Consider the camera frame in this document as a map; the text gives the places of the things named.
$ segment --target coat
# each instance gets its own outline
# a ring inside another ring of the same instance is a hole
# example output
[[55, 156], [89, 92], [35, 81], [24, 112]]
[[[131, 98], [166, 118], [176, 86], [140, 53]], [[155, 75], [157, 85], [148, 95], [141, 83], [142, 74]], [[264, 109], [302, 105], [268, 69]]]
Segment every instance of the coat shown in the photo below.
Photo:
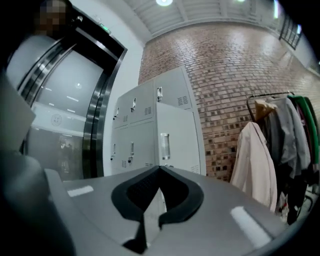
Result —
[[238, 139], [231, 184], [267, 206], [272, 212], [277, 204], [275, 166], [260, 127], [249, 122]]
[[290, 177], [302, 174], [310, 164], [310, 151], [301, 118], [295, 106], [288, 98], [269, 98], [267, 102], [275, 104], [277, 109], [269, 116], [272, 148], [271, 158], [276, 169], [287, 164]]

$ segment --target beige jacket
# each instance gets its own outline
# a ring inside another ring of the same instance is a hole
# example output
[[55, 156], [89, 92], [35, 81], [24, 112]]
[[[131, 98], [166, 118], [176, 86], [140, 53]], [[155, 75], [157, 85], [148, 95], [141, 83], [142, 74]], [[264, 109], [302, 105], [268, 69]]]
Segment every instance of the beige jacket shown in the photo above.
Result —
[[275, 211], [275, 166], [266, 146], [266, 139], [256, 123], [249, 122], [239, 135], [231, 184], [267, 206], [272, 212]]

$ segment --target ceiling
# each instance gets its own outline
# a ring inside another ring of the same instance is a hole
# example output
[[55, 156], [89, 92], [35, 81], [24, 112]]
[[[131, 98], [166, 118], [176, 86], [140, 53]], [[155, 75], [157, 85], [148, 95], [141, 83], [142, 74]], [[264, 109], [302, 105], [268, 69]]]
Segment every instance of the ceiling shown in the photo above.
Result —
[[173, 29], [203, 22], [235, 21], [279, 30], [273, 0], [173, 0], [160, 6], [156, 0], [117, 0], [118, 13], [145, 43]]

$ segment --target red brick wall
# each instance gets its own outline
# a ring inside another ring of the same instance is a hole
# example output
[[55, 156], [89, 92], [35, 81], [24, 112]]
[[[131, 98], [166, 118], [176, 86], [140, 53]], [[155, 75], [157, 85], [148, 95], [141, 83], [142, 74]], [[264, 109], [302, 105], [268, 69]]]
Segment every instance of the red brick wall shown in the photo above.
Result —
[[319, 77], [259, 27], [206, 23], [157, 37], [144, 49], [139, 83], [181, 65], [200, 114], [207, 176], [230, 180], [249, 95], [291, 90], [308, 96], [320, 118]]

